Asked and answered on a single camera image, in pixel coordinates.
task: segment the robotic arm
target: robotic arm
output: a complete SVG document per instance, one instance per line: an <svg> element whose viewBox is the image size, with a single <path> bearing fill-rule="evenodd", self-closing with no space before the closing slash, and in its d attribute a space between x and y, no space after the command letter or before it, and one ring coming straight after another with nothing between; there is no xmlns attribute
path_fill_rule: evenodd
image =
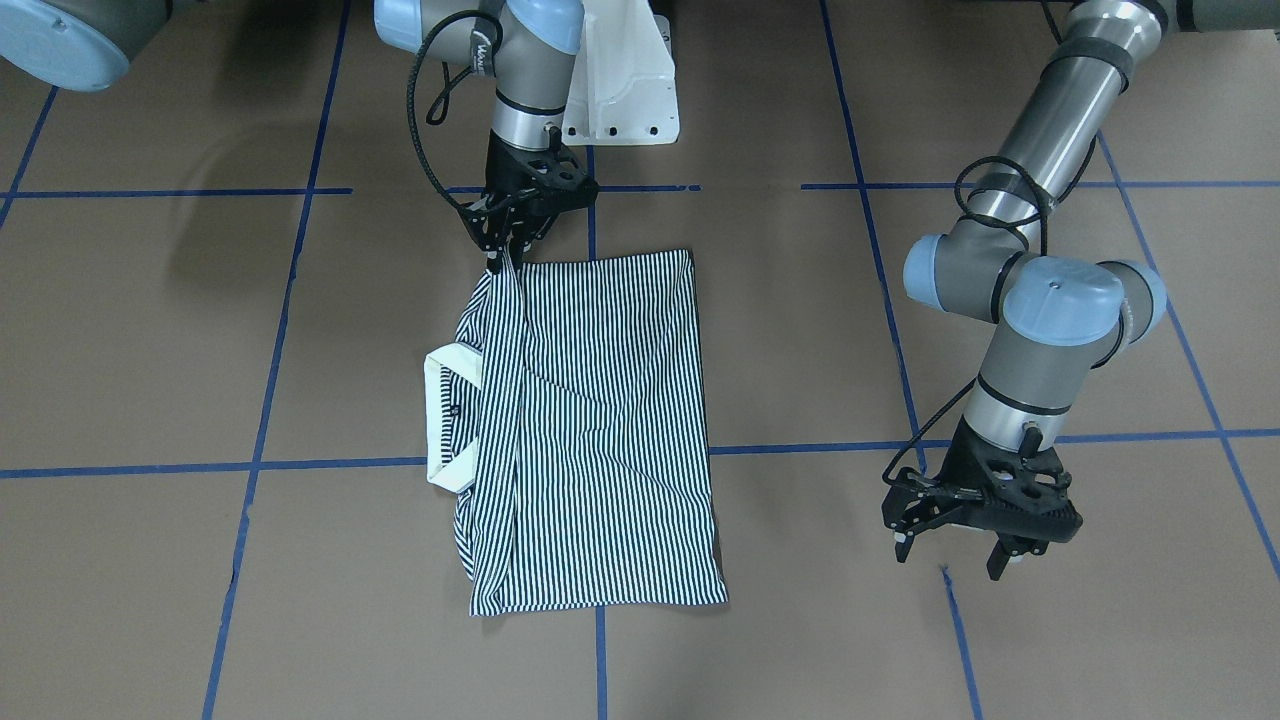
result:
<svg viewBox="0 0 1280 720"><path fill-rule="evenodd" d="M1074 537L1083 519L1053 442L1088 372L1144 338L1166 295L1139 263L1048 256L1047 219L1134 68L1167 33L1275 27L1277 0L1088 0L1071 10L1000 154L961 173L988 167L968 199L957 181L963 217L908 255L902 279L913 300L995 323L996 333L938 474L892 475L902 454L884 471L882 512L900 562L920 533L968 525L997 533L987 571L998 580L1010 560Z"/></svg>
<svg viewBox="0 0 1280 720"><path fill-rule="evenodd" d="M428 178L457 210L490 270L500 270L504 252L518 268L561 213L590 206L599 192L561 136L582 35L581 0L378 0L374 14L385 42L417 54L408 119ZM413 86L428 56L468 67L436 105L468 72L497 78L485 187L470 205L435 178L419 137Z"/></svg>

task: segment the blue and white striped cloth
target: blue and white striped cloth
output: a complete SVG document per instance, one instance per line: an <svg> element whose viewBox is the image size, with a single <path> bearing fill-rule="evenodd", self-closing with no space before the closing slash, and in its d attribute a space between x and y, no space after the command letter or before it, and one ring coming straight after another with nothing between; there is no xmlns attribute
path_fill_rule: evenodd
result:
<svg viewBox="0 0 1280 720"><path fill-rule="evenodd" d="M485 273L433 356L472 615L727 601L689 251Z"/></svg>

